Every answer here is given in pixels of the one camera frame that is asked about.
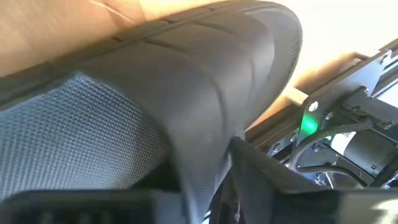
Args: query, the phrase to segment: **metal bracket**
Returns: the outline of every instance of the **metal bracket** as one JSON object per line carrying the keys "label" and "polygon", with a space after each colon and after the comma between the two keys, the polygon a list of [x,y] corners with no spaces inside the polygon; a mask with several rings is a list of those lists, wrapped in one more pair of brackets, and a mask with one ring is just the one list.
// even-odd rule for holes
{"label": "metal bracket", "polygon": [[365,88],[355,91],[342,104],[343,108],[358,116],[371,116],[385,130],[398,123],[398,108],[368,96]]}

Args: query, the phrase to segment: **wooden surface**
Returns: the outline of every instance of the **wooden surface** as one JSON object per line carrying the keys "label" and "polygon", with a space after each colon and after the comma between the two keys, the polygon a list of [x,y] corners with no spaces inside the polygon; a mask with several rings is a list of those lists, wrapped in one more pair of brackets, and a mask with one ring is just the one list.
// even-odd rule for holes
{"label": "wooden surface", "polygon": [[[215,0],[0,0],[0,77],[82,49],[123,29]],[[338,72],[346,55],[398,38],[398,1],[276,0],[303,27],[290,85],[312,85]],[[286,105],[280,97],[261,119]]]}

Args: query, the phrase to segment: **wire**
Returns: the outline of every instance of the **wire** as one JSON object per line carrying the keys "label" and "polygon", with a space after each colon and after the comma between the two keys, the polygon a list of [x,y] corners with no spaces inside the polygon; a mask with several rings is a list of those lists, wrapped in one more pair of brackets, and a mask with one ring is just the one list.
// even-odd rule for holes
{"label": "wire", "polygon": [[330,188],[334,189],[335,188],[335,181],[333,180],[333,174],[330,172],[325,172],[325,176],[329,181]]}
{"label": "wire", "polygon": [[317,133],[311,134],[306,137],[292,152],[289,161],[289,167],[292,170],[296,170],[299,172],[334,172],[337,174],[347,175],[357,181],[363,187],[367,186],[367,184],[361,180],[357,175],[351,172],[348,169],[338,166],[324,165],[324,166],[311,166],[311,167],[297,167],[297,162],[299,161],[300,156],[307,150],[310,146],[315,144],[318,141],[328,137],[334,136],[336,134],[349,133],[353,131],[364,131],[371,129],[374,123],[371,118],[365,119],[363,122],[354,123],[354,124],[344,124],[341,126],[335,126],[328,129],[321,130]]}
{"label": "wire", "polygon": [[298,167],[297,171],[299,172],[332,172],[335,174],[342,174],[342,175],[346,175],[348,177],[351,177],[352,179],[354,179],[355,181],[357,181],[357,183],[362,186],[362,187],[366,187],[367,183],[365,181],[363,181],[361,178],[359,178],[357,175],[355,175],[353,172],[351,172],[348,169],[345,169],[343,167],[339,167],[339,166],[332,166],[332,165],[321,165],[321,166],[310,166],[310,167]]}

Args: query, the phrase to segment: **white surface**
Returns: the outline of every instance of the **white surface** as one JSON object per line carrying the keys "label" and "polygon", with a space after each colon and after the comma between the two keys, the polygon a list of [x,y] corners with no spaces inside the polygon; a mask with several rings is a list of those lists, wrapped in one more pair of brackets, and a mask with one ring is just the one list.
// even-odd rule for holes
{"label": "white surface", "polygon": [[336,134],[331,142],[331,148],[341,155],[344,155],[349,142],[352,140],[355,134],[355,131],[351,133]]}
{"label": "white surface", "polygon": [[385,91],[378,99],[398,108],[398,84]]}

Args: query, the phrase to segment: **green light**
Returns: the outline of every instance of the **green light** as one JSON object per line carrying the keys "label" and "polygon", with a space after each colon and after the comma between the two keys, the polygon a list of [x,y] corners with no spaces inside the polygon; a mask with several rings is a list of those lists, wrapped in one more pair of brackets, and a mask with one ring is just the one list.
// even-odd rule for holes
{"label": "green light", "polygon": [[309,116],[303,117],[301,130],[305,131],[306,134],[313,134],[317,131],[317,129],[318,129],[318,124],[313,118]]}

